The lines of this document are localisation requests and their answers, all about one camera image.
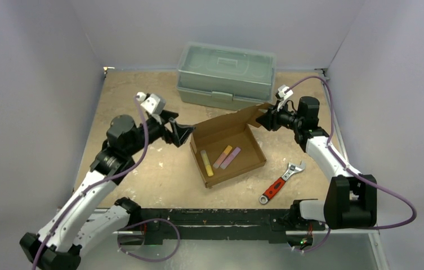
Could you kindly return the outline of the yellow highlighter marker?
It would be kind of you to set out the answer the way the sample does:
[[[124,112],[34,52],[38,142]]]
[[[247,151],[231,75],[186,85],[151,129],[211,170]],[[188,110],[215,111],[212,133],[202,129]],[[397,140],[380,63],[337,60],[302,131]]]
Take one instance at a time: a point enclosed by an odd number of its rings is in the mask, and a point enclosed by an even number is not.
[[[210,161],[209,161],[209,158],[208,158],[208,155],[207,155],[206,150],[201,150],[200,151],[200,155],[201,155],[201,158],[202,158],[202,161],[203,161],[203,164],[204,164],[204,167],[205,167],[207,176],[208,177],[213,176],[214,175],[214,172],[213,172],[212,166],[210,164]]]

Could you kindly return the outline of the brown cardboard box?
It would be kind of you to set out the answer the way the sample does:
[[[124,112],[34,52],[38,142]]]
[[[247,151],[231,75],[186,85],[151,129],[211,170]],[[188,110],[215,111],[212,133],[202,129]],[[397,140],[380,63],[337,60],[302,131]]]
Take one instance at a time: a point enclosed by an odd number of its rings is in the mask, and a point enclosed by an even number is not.
[[[205,188],[211,188],[265,165],[252,127],[270,107],[254,105],[195,124],[190,147]]]

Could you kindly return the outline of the purple highlighter marker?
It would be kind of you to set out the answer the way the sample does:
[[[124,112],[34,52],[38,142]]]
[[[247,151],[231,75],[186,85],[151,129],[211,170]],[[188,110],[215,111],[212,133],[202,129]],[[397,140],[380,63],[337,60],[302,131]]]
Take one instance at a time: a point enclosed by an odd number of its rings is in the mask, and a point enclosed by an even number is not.
[[[228,156],[225,158],[225,160],[221,163],[220,168],[221,169],[226,169],[231,162],[236,158],[236,156],[241,152],[241,148],[240,147],[235,147],[229,154]]]

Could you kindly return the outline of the orange pink highlighter marker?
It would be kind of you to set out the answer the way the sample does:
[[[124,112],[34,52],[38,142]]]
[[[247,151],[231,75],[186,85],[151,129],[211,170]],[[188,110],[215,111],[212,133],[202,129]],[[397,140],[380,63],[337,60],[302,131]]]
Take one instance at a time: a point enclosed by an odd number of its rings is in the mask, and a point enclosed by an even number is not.
[[[217,158],[217,160],[213,164],[213,167],[215,169],[217,169],[221,166],[221,164],[225,161],[225,159],[227,158],[228,154],[232,151],[232,149],[233,149],[233,147],[230,146],[230,145],[225,147],[223,152],[220,154],[220,156]]]

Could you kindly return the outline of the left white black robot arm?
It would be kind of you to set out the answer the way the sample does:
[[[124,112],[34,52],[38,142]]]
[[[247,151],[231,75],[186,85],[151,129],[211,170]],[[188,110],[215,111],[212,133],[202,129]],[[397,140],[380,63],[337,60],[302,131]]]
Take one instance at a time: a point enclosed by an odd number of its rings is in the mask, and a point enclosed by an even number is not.
[[[84,180],[59,212],[37,233],[26,233],[20,246],[33,269],[77,269],[88,250],[117,230],[145,231],[142,208],[127,197],[118,199],[104,214],[89,220],[100,202],[144,160],[148,146],[158,139],[182,146],[195,129],[176,122],[178,114],[140,114],[137,125],[130,115],[115,117],[106,140]]]

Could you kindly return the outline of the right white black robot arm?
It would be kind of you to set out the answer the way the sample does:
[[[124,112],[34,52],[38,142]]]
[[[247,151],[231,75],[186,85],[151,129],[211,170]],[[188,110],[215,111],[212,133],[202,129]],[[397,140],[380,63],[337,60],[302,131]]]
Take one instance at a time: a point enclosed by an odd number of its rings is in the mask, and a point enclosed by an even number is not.
[[[318,125],[319,108],[318,99],[305,96],[300,98],[297,110],[275,105],[256,119],[268,131],[280,127],[294,131],[295,141],[329,180],[325,200],[295,200],[287,221],[297,229],[311,221],[323,222],[334,230],[373,227],[377,221],[376,179],[344,163],[329,134]]]

